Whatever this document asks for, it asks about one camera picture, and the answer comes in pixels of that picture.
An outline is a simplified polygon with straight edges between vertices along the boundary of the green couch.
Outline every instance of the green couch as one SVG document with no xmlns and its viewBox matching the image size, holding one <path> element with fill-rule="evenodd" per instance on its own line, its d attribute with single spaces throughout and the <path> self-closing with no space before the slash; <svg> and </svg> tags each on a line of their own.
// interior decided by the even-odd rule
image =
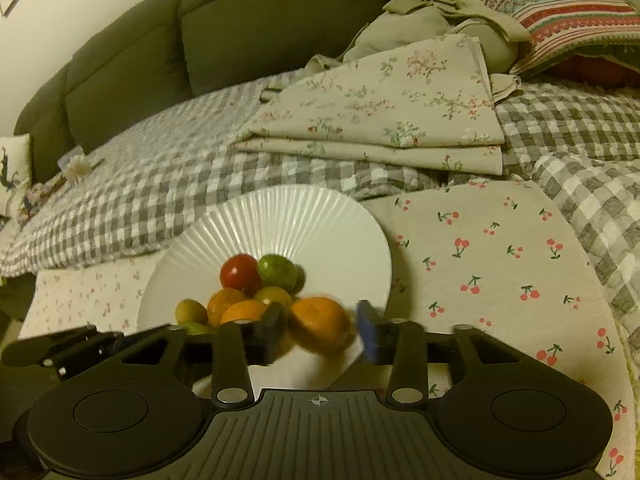
<svg viewBox="0 0 640 480">
<path fill-rule="evenodd" d="M 338 56 L 389 0 L 144 0 L 81 46 L 24 107 L 33 181 L 75 145 L 86 153 L 194 96 Z M 0 286 L 0 308 L 24 320 L 32 274 Z"/>
</svg>

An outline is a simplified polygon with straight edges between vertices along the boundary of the floral tablecloth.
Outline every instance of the floral tablecloth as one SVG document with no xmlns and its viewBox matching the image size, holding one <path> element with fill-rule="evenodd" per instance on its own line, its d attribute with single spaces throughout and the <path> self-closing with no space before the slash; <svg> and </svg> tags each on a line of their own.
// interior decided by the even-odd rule
<svg viewBox="0 0 640 480">
<path fill-rule="evenodd" d="M 542 190 L 532 182 L 472 182 L 363 206 L 392 248 L 388 315 L 432 332 L 475 325 L 592 388 L 614 419 L 598 472 L 632 480 L 636 422 L 624 348 L 587 255 Z M 134 332 L 162 254 L 39 273 L 20 337 L 88 322 Z M 386 378 L 356 363 L 334 386 L 384 387 Z M 447 391 L 446 367 L 431 365 L 430 387 L 432 396 Z"/>
</svg>

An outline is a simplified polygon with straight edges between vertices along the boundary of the tomato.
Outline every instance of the tomato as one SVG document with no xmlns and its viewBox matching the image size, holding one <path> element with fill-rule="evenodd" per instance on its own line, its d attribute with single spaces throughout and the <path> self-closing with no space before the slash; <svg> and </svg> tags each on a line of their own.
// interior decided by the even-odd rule
<svg viewBox="0 0 640 480">
<path fill-rule="evenodd" d="M 252 296 L 262 286 L 258 262 L 250 254 L 232 256 L 220 269 L 220 285 L 242 290 L 246 295 Z"/>
</svg>

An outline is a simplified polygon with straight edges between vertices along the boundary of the cherry pattern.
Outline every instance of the cherry pattern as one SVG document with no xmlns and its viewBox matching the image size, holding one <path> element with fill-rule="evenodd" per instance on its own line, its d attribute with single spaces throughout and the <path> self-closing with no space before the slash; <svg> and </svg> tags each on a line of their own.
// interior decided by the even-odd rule
<svg viewBox="0 0 640 480">
<path fill-rule="evenodd" d="M 605 478 L 612 478 L 612 476 L 617 473 L 616 466 L 622 464 L 624 461 L 624 455 L 620 455 L 617 447 L 612 447 L 609 451 L 609 472 L 604 475 Z"/>
<path fill-rule="evenodd" d="M 394 201 L 394 206 L 402 209 L 402 211 L 409 211 L 411 208 L 411 200 L 402 200 L 400 197 Z"/>
<path fill-rule="evenodd" d="M 471 280 L 466 285 L 460 285 L 460 290 L 462 292 L 469 291 L 472 294 L 480 294 L 478 280 L 482 280 L 482 278 L 480 276 L 471 275 Z"/>
<path fill-rule="evenodd" d="M 518 203 L 514 202 L 510 196 L 505 197 L 504 202 L 502 202 L 504 207 L 511 207 L 511 209 L 517 209 Z"/>
<path fill-rule="evenodd" d="M 507 254 L 510 254 L 516 260 L 519 260 L 522 257 L 522 254 L 520 254 L 520 253 L 523 250 L 524 250 L 524 248 L 522 246 L 515 247 L 515 246 L 510 245 L 509 247 L 507 247 Z"/>
<path fill-rule="evenodd" d="M 429 313 L 429 316 L 431 317 L 436 317 L 438 314 L 444 314 L 444 307 L 439 306 L 437 301 L 434 301 L 429 305 L 429 310 L 431 310 Z"/>
<path fill-rule="evenodd" d="M 402 281 L 400 280 L 400 278 L 395 278 L 393 280 L 393 282 L 391 283 L 391 290 L 396 290 L 398 291 L 400 294 L 404 293 L 404 291 L 406 291 L 407 287 L 406 285 L 404 285 L 402 283 Z"/>
<path fill-rule="evenodd" d="M 582 299 L 580 298 L 580 296 L 575 296 L 574 298 L 572 298 L 568 294 L 565 294 L 564 295 L 564 300 L 562 300 L 562 304 L 573 303 L 574 304 L 574 309 L 578 310 L 578 303 L 580 303 L 581 301 L 582 301 Z"/>
<path fill-rule="evenodd" d="M 431 269 L 436 266 L 436 262 L 428 256 L 422 262 L 424 263 L 424 270 L 428 272 L 431 272 Z"/>
<path fill-rule="evenodd" d="M 489 236 L 494 236 L 495 235 L 495 229 L 497 227 L 500 227 L 500 224 L 498 224 L 498 222 L 491 222 L 491 225 L 489 225 L 489 227 L 487 229 L 483 229 L 482 232 L 486 235 Z"/>
<path fill-rule="evenodd" d="M 524 285 L 521 286 L 522 294 L 520 295 L 520 299 L 522 301 L 527 301 L 529 298 L 532 300 L 537 300 L 540 297 L 540 292 L 533 288 L 533 285 Z"/>
<path fill-rule="evenodd" d="M 616 405 L 613 407 L 612 411 L 614 422 L 618 422 L 623 415 L 626 415 L 626 412 L 628 412 L 628 408 L 624 404 L 622 404 L 622 399 L 618 399 L 618 402 L 616 402 Z"/>
<path fill-rule="evenodd" d="M 404 235 L 398 235 L 395 241 L 396 247 L 407 248 L 409 246 L 409 240 L 404 239 Z"/>
<path fill-rule="evenodd" d="M 554 345 L 547 350 L 538 350 L 538 352 L 536 352 L 536 359 L 538 361 L 545 361 L 549 366 L 553 366 L 558 362 L 558 358 L 556 357 L 558 352 L 562 352 L 562 348 L 559 344 L 554 343 Z"/>
<path fill-rule="evenodd" d="M 452 225 L 454 220 L 460 218 L 460 213 L 457 211 L 452 211 L 451 213 L 441 213 L 438 211 L 438 221 L 444 222 L 447 225 Z"/>
<path fill-rule="evenodd" d="M 560 251 L 564 249 L 564 245 L 556 243 L 553 238 L 549 238 L 546 241 L 546 244 L 549 246 L 549 250 L 551 250 L 551 259 L 557 260 L 558 258 L 560 258 Z"/>
<path fill-rule="evenodd" d="M 462 258 L 462 253 L 465 252 L 465 249 L 469 247 L 469 240 L 463 240 L 462 238 L 456 238 L 453 242 L 454 247 L 456 248 L 456 254 L 452 254 L 454 258 Z"/>
<path fill-rule="evenodd" d="M 551 211 L 547 211 L 546 209 L 541 209 L 538 213 L 543 222 L 549 220 L 554 214 Z"/>
<path fill-rule="evenodd" d="M 605 354 L 613 354 L 613 352 L 614 352 L 614 350 L 616 349 L 616 347 L 615 347 L 615 346 L 613 346 L 613 345 L 611 344 L 611 341 L 610 341 L 610 339 L 609 339 L 609 336 L 607 335 L 607 329 L 606 329 L 606 328 L 599 328 L 599 329 L 598 329 L 598 331 L 597 331 L 596 333 L 598 334 L 598 337 L 600 337 L 600 338 L 602 338 L 602 337 L 603 337 L 603 338 L 605 338 L 605 339 L 606 339 L 606 342 L 605 342 L 605 341 L 603 341 L 602 339 L 600 339 L 600 340 L 596 343 L 596 346 L 597 346 L 600 350 L 602 350 L 602 349 L 605 349 L 605 348 L 606 348 L 606 350 L 604 351 L 604 353 L 605 353 Z"/>
</svg>

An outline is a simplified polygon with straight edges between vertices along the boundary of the couch cushion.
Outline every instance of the couch cushion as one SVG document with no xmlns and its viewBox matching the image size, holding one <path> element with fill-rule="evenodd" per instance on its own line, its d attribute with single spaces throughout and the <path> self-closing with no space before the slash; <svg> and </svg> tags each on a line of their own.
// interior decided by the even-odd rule
<svg viewBox="0 0 640 480">
<path fill-rule="evenodd" d="M 339 56 L 386 0 L 184 0 L 182 41 L 194 94 Z"/>
<path fill-rule="evenodd" d="M 177 19 L 180 0 L 145 0 L 74 55 L 66 80 L 73 138 L 86 153 L 193 95 Z"/>
<path fill-rule="evenodd" d="M 66 64 L 36 92 L 15 123 L 14 135 L 31 135 L 31 181 L 44 183 L 60 172 L 58 159 L 76 142 L 66 120 Z"/>
</svg>

